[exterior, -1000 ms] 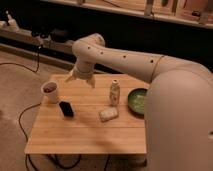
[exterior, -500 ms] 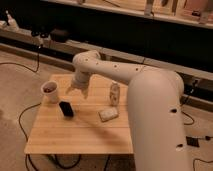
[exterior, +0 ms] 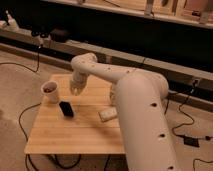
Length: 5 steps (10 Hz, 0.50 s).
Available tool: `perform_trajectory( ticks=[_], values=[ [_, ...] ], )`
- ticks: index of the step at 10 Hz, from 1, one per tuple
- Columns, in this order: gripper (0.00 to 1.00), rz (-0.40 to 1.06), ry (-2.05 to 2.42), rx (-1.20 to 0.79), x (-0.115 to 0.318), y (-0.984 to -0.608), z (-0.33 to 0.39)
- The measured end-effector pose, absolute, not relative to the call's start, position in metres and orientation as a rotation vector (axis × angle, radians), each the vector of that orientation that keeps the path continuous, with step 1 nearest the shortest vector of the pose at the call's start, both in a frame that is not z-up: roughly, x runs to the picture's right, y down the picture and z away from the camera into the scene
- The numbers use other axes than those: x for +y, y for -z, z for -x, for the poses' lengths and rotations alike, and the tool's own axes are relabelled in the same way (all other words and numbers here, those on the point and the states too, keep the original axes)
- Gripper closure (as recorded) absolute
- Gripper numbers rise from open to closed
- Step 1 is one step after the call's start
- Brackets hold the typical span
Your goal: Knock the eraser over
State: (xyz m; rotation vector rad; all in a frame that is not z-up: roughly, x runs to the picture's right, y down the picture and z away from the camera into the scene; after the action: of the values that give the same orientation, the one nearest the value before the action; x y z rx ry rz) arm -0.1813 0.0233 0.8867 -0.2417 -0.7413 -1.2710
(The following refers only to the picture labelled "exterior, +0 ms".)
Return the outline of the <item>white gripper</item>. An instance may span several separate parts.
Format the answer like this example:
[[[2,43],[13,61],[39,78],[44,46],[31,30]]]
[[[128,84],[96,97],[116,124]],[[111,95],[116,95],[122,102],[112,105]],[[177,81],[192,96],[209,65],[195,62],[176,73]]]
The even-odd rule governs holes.
[[[70,80],[72,95],[78,96],[87,84],[88,75],[74,70]]]

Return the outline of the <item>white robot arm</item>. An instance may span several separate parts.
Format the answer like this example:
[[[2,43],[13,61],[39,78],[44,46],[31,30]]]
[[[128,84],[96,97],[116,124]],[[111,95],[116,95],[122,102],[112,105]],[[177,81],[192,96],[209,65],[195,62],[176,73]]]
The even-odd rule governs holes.
[[[93,53],[71,60],[71,92],[80,94],[94,75],[115,85],[115,107],[129,171],[181,171],[162,100],[166,78],[139,68],[102,64]]]

